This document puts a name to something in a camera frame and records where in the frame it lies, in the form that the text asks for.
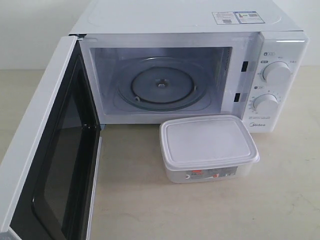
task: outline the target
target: container lid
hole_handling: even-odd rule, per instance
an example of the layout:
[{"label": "container lid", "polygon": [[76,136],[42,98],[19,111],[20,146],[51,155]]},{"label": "container lid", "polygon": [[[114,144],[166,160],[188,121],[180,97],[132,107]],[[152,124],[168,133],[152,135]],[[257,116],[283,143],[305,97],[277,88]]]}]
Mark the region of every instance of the container lid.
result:
[{"label": "container lid", "polygon": [[160,126],[165,166],[171,171],[213,169],[256,163],[257,147],[233,115],[169,120]]}]

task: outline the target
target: microwave top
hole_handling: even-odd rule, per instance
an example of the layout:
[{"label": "microwave top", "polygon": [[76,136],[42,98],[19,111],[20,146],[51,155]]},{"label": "microwave top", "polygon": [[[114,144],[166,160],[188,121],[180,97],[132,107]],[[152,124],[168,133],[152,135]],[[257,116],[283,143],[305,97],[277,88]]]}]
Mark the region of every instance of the microwave top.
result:
[{"label": "microwave top", "polygon": [[301,30],[272,0],[94,0],[70,34]]}]

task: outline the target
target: control panel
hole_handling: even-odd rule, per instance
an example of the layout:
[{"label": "control panel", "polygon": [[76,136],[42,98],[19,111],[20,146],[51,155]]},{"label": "control panel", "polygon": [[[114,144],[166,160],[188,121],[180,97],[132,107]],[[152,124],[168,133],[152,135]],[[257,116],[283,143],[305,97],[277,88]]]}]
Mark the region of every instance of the control panel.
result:
[{"label": "control panel", "polygon": [[261,32],[262,47],[243,123],[251,133],[273,131],[304,55],[303,31]]}]

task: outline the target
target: microwave door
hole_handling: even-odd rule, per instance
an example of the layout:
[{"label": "microwave door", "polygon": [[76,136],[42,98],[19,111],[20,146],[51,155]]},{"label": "microwave door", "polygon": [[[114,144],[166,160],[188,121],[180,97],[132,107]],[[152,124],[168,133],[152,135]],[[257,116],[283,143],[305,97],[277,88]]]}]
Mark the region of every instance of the microwave door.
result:
[{"label": "microwave door", "polygon": [[100,123],[80,44],[63,37],[0,165],[0,240],[85,240]]}]

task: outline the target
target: power knob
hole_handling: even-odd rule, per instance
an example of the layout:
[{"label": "power knob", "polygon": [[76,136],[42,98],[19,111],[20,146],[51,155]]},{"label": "power knob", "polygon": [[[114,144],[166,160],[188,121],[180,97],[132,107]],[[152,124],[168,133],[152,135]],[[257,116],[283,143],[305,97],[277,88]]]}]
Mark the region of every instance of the power knob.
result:
[{"label": "power knob", "polygon": [[276,61],[268,65],[263,71],[263,79],[271,85],[287,81],[291,77],[289,66],[283,61]]},{"label": "power knob", "polygon": [[273,115],[278,110],[278,100],[272,94],[257,97],[253,102],[253,108],[262,115]]}]

